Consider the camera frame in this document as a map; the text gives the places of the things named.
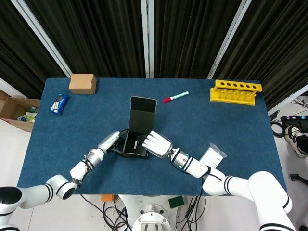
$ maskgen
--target blue table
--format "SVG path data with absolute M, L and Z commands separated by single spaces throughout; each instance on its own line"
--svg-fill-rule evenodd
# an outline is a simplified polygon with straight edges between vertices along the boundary
M 285 188 L 262 93 L 256 106 L 209 101 L 213 80 L 100 78 L 96 94 L 71 94 L 68 78 L 49 78 L 42 95 L 18 187 L 46 182 L 69 171 L 108 134 L 128 127 L 130 97 L 157 99 L 154 130 L 199 159 L 212 142 L 228 157 L 218 169 L 248 178 L 269 171 Z M 166 97 L 189 91 L 169 103 Z M 62 115 L 49 111 L 58 93 L 69 94 Z M 198 195 L 201 179 L 177 171 L 168 159 L 107 154 L 86 177 L 84 194 Z

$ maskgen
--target marker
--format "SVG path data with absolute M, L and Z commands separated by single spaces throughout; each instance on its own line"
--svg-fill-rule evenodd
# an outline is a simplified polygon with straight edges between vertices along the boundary
M 169 98 L 164 99 L 163 103 L 167 103 L 167 102 L 169 102 L 171 100 L 175 100 L 177 98 L 183 97 L 183 96 L 188 95 L 188 94 L 189 94 L 188 91 L 186 91 L 186 92 L 183 92 L 181 94 L 178 94 L 178 95 L 175 95 L 175 96 L 171 96 Z

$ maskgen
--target white label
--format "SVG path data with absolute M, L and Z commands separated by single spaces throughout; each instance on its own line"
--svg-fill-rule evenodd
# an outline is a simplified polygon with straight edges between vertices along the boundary
M 212 168 L 217 168 L 222 159 L 223 157 L 219 155 L 219 153 L 217 153 L 214 149 L 209 148 L 199 161 L 204 165 L 210 166 Z

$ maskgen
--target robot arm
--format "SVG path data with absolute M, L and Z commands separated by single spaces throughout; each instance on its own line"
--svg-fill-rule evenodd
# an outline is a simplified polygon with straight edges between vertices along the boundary
M 127 130 L 111 133 L 97 149 L 91 149 L 87 155 L 70 171 L 72 180 L 69 182 L 62 175 L 50 178 L 45 184 L 30 188 L 0 187 L 0 231 L 18 231 L 14 225 L 8 225 L 12 213 L 17 207 L 33 208 L 52 200 L 54 195 L 62 200 L 68 199 L 83 179 L 94 170 L 110 150 L 116 149 L 116 142 Z
M 160 158 L 169 156 L 172 164 L 179 170 L 196 178 L 203 177 L 205 182 L 202 188 L 207 194 L 230 194 L 254 202 L 260 231 L 295 231 L 286 215 L 292 209 L 292 201 L 272 174 L 257 172 L 248 180 L 225 176 L 219 170 L 203 165 L 179 148 L 172 148 L 170 140 L 154 131 L 143 140 L 142 146 Z

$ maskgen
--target white floor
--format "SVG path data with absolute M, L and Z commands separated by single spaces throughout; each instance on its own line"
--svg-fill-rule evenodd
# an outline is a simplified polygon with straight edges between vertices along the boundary
M 288 104 L 281 109 L 279 117 L 303 110 L 299 105 Z M 29 138 L 30 133 L 0 120 L 0 187 L 16 186 Z M 290 173 L 299 173 L 308 179 L 308 158 L 295 157 L 288 150 L 284 138 L 275 138 L 275 142 L 288 193 L 294 204 L 289 217 L 297 228 L 300 225 L 308 226 L 308 187 L 301 182 L 290 181 L 288 177 Z M 99 195 L 88 195 L 87 198 L 97 206 L 102 206 Z M 203 201 L 199 206 L 200 212 L 202 208 Z M 179 210 L 178 221 L 183 219 L 186 209 L 183 207 Z M 110 230 L 100 212 L 78 195 L 66 201 L 55 198 L 34 209 L 17 209 L 10 223 L 17 225 L 22 231 Z M 198 230 L 257 231 L 259 225 L 255 206 L 250 201 L 234 196 L 207 197 L 205 214 L 198 222 Z

